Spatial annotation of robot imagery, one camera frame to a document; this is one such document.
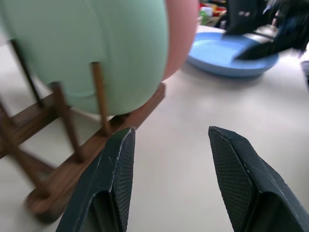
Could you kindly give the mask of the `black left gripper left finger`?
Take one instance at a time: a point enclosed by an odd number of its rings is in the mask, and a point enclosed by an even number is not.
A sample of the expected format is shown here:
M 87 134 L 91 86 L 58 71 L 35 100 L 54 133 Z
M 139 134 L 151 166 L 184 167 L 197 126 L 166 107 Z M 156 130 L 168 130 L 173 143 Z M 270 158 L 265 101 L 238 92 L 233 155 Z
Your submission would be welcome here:
M 115 132 L 82 173 L 56 232 L 126 232 L 135 128 Z

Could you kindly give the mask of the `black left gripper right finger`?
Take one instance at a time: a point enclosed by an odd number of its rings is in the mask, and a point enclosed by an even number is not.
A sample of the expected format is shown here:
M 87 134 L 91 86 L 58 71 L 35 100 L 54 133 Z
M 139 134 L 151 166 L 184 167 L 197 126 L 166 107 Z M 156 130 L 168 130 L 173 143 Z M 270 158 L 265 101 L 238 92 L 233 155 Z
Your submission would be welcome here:
M 309 232 L 309 213 L 245 137 L 215 126 L 208 136 L 234 232 Z

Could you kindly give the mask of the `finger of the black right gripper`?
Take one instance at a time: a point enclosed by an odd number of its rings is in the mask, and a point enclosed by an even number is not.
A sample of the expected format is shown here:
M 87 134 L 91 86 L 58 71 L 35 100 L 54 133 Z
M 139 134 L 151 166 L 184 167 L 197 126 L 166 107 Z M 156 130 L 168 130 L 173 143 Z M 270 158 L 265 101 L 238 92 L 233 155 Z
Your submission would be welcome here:
M 265 0 L 226 0 L 228 26 L 225 35 L 242 35 L 265 24 Z
M 281 48 L 273 42 L 260 43 L 253 45 L 240 54 L 238 54 L 235 59 L 237 60 L 257 60 L 265 58 L 281 51 Z

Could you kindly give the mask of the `blue plate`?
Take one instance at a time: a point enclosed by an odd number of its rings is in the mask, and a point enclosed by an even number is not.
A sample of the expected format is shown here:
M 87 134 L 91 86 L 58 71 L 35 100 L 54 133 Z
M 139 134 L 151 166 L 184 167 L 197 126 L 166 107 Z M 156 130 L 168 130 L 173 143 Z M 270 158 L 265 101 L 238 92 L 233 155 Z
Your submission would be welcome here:
M 198 32 L 187 61 L 208 73 L 236 78 L 260 76 L 279 60 L 279 55 L 241 61 L 236 56 L 245 49 L 260 44 L 246 36 L 224 37 L 221 32 Z

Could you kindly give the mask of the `wooden dish rack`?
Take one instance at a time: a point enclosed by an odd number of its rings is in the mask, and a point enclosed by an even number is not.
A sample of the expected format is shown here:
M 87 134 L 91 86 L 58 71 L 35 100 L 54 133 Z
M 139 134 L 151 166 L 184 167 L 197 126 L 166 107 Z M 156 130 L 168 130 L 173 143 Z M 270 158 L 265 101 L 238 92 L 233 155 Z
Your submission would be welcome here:
M 101 127 L 83 145 L 79 145 L 71 119 L 71 111 L 59 82 L 51 84 L 52 93 L 40 98 L 15 39 L 10 40 L 14 53 L 31 87 L 36 103 L 15 116 L 9 116 L 0 101 L 0 159 L 11 155 L 34 184 L 26 205 L 41 222 L 56 221 L 64 212 L 82 172 L 98 156 L 111 135 L 127 127 L 138 128 L 165 97 L 166 87 L 160 84 L 155 94 L 139 109 L 108 119 L 103 72 L 100 63 L 92 62 Z M 60 118 L 74 150 L 57 168 L 20 149 L 20 144 Z

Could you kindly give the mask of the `colourful background clutter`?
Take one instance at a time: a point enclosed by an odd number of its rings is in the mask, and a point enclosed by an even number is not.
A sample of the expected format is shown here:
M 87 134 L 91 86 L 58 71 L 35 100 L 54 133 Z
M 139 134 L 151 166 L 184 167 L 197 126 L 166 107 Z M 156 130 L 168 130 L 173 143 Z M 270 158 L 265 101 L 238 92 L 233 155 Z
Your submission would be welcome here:
M 214 27 L 226 15 L 227 0 L 199 0 L 198 23 Z

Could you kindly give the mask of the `pink plate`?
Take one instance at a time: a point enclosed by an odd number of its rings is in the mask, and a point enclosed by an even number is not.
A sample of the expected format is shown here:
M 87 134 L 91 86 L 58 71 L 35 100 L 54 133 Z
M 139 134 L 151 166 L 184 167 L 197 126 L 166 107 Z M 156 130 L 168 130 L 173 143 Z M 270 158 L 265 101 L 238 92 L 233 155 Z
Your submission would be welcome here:
M 169 52 L 163 80 L 186 61 L 196 30 L 199 0 L 165 0 L 169 20 Z

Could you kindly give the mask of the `green plate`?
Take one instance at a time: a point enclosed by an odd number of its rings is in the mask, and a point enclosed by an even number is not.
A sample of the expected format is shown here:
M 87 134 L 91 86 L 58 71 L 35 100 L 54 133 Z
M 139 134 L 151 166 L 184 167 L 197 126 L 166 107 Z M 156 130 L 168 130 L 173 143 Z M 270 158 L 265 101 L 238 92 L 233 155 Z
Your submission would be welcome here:
M 70 106 L 97 114 L 90 63 L 103 69 L 111 116 L 144 105 L 168 56 L 165 0 L 0 0 L 0 19 L 29 69 L 62 83 Z

